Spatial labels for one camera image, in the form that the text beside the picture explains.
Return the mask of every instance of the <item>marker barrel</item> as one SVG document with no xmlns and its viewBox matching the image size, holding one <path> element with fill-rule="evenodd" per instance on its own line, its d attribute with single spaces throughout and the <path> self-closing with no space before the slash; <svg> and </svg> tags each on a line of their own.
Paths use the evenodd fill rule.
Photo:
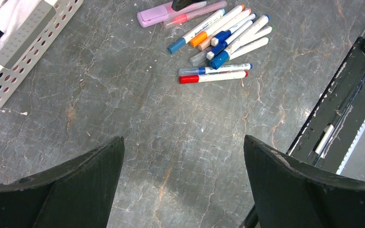
<svg viewBox="0 0 365 228">
<path fill-rule="evenodd" d="M 236 25 L 237 23 L 239 23 L 240 21 L 242 21 L 243 19 L 245 19 L 246 17 L 248 17 L 250 15 L 250 13 L 251 13 L 251 9 L 245 9 L 245 10 L 243 10 L 241 13 L 239 13 L 237 16 L 235 16 L 229 22 L 227 22 L 226 24 L 224 24 L 220 29 L 218 29 L 217 31 L 215 31 L 214 33 L 212 33 L 210 36 L 208 36 L 204 41 L 202 41 L 198 45 L 199 50 L 204 50 L 205 48 L 209 47 L 211 45 L 212 38 L 216 34 L 218 34 L 221 31 L 227 31 L 227 30 L 229 30 L 231 27 L 233 27 L 234 25 Z M 253 14 L 251 14 L 251 16 L 254 17 L 253 19 L 255 19 L 256 14 L 253 13 Z"/>
<path fill-rule="evenodd" d="M 221 72 L 234 72 L 234 71 L 243 71 L 250 70 L 252 68 L 251 63 L 243 63 L 243 64 L 234 64 L 234 65 L 225 65 L 221 66 L 219 69 L 215 70 L 211 67 L 183 67 L 178 71 L 179 76 L 188 76 L 188 75 L 207 75 L 207 74 L 215 74 Z"/>
<path fill-rule="evenodd" d="M 245 22 L 249 21 L 249 20 L 253 20 L 255 19 L 256 15 L 255 13 L 252 13 L 251 15 L 249 15 L 248 17 L 246 17 L 245 19 L 243 19 L 242 21 L 240 21 L 239 23 L 237 23 L 236 25 L 234 25 L 233 27 L 231 27 L 229 30 L 227 31 L 221 31 L 218 34 L 216 34 L 212 40 L 211 40 L 211 44 L 212 46 L 217 46 L 219 43 L 225 41 L 231 34 L 233 34 L 234 32 L 236 32 L 239 28 L 241 28 Z"/>
<path fill-rule="evenodd" d="M 191 11 L 191 12 L 186 13 L 186 14 L 182 14 L 182 15 L 177 16 L 177 17 L 172 18 L 172 19 L 165 20 L 165 21 L 163 21 L 163 27 L 166 28 L 166 29 L 169 29 L 173 26 L 183 24 L 183 23 L 185 23 L 189 20 L 192 20 L 192 19 L 197 18 L 199 16 L 202 16 L 204 14 L 216 11 L 218 9 L 222 9 L 226 5 L 227 5 L 227 2 L 224 1 L 224 0 L 216 2 L 212 5 L 205 6 L 203 8 Z"/>
<path fill-rule="evenodd" d="M 180 83 L 198 83 L 198 82 L 212 82 L 212 81 L 222 81 L 229 79 L 240 79 L 248 76 L 247 71 L 238 71 L 222 74 L 211 74 L 211 75 L 191 75 L 191 76 L 181 76 Z"/>
<path fill-rule="evenodd" d="M 262 46 L 266 45 L 268 42 L 269 42 L 269 39 L 268 39 L 267 37 L 264 37 L 264 38 L 261 38 L 261 39 L 259 39 L 259 40 L 257 40 L 257 41 L 254 41 L 254 42 L 252 42 L 252 43 L 250 43 L 250 44 L 247 44 L 247 45 L 245 45 L 245 46 L 242 46 L 242 47 L 240 47 L 239 49 L 237 49 L 237 51 L 235 51 L 235 52 L 234 52 L 234 53 L 230 56 L 229 60 L 232 60 L 232 59 L 235 59 L 235 58 L 237 58 L 237 57 L 239 57 L 239 56 L 242 56 L 242 55 L 244 55 L 244 54 L 247 54 L 247 53 L 249 53 L 250 51 L 253 51 L 253 50 L 257 49 L 257 48 L 260 48 L 260 47 L 262 47 Z"/>
<path fill-rule="evenodd" d="M 176 42 L 171 44 L 167 49 L 173 54 L 178 49 L 182 48 L 186 43 L 188 43 L 192 38 L 194 38 L 198 33 L 206 29 L 211 24 L 215 23 L 224 15 L 224 9 L 219 9 L 210 15 L 207 19 L 201 22 L 199 25 L 195 26 L 189 32 L 187 32 L 183 37 L 179 38 Z"/>
<path fill-rule="evenodd" d="M 254 34 L 256 34 L 264 25 L 268 23 L 268 21 L 269 21 L 268 15 L 261 16 L 245 32 L 243 32 L 232 43 L 230 43 L 227 46 L 227 48 L 225 48 L 221 53 L 219 53 L 211 60 L 210 62 L 211 67 L 217 69 L 221 65 L 223 65 L 223 63 L 226 62 L 227 59 L 229 59 L 230 55 L 233 54 L 233 52 L 235 52 L 237 49 L 239 49 L 243 43 L 245 43 L 245 40 L 248 40 Z"/>
<path fill-rule="evenodd" d="M 190 58 L 190 62 L 192 63 L 192 65 L 197 66 L 199 65 L 202 61 L 204 61 L 206 59 L 206 54 L 212 50 L 212 47 L 208 47 L 205 50 L 201 51 L 200 53 L 196 54 L 195 56 Z"/>
<path fill-rule="evenodd" d="M 240 12 L 242 12 L 243 9 L 244 9 L 244 5 L 239 5 L 239 6 L 234 7 L 232 10 L 230 10 L 228 13 L 226 13 L 226 15 L 224 15 L 222 18 L 220 18 L 214 24 L 212 24 L 207 29 L 200 32 L 196 37 L 194 37 L 190 41 L 190 44 L 193 47 L 196 47 L 198 44 L 200 44 L 202 41 L 204 41 L 208 36 L 210 36 L 212 33 L 214 33 L 216 30 L 218 30 L 224 24 L 229 22 L 229 20 L 233 19 L 233 17 L 237 16 Z"/>
</svg>

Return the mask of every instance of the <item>clear marker cap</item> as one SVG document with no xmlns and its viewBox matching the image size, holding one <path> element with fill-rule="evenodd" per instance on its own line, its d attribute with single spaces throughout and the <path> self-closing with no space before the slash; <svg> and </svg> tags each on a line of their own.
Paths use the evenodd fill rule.
<svg viewBox="0 0 365 228">
<path fill-rule="evenodd" d="M 202 61 L 206 60 L 206 54 L 212 50 L 212 47 L 207 47 L 205 50 L 201 51 L 200 53 L 196 54 L 195 56 L 190 58 L 190 62 L 192 65 L 197 66 Z"/>
</svg>

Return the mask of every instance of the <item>perforated metal basket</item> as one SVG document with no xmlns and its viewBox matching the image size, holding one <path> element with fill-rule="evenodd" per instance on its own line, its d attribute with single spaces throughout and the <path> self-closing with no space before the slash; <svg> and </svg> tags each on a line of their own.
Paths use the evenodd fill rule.
<svg viewBox="0 0 365 228">
<path fill-rule="evenodd" d="M 83 0 L 42 0 L 0 51 L 0 108 L 79 9 Z"/>
</svg>

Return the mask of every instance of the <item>black object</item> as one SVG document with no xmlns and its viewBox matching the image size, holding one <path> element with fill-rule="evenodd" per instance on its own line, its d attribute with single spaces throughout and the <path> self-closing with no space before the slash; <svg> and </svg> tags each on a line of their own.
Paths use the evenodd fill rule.
<svg viewBox="0 0 365 228">
<path fill-rule="evenodd" d="M 173 0 L 173 4 L 171 7 L 175 11 L 180 11 L 191 4 L 201 2 L 201 1 L 204 1 L 204 0 Z"/>
<path fill-rule="evenodd" d="M 0 184 L 0 228 L 105 228 L 124 159 L 124 139 L 61 165 Z"/>
<path fill-rule="evenodd" d="M 278 152 L 252 136 L 244 158 L 262 228 L 365 227 L 365 182 Z"/>
</svg>

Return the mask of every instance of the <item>gray countertop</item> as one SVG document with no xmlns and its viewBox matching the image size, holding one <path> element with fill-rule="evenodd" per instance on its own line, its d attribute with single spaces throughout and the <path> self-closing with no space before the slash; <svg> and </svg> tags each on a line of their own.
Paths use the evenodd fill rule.
<svg viewBox="0 0 365 228">
<path fill-rule="evenodd" d="M 286 151 L 365 26 L 365 0 L 230 1 L 269 14 L 266 47 L 233 60 L 241 80 L 180 85 L 198 50 L 166 48 L 136 13 L 164 1 L 86 0 L 0 110 L 0 183 L 125 137 L 108 227 L 234 227 L 253 199 L 244 135 Z"/>
</svg>

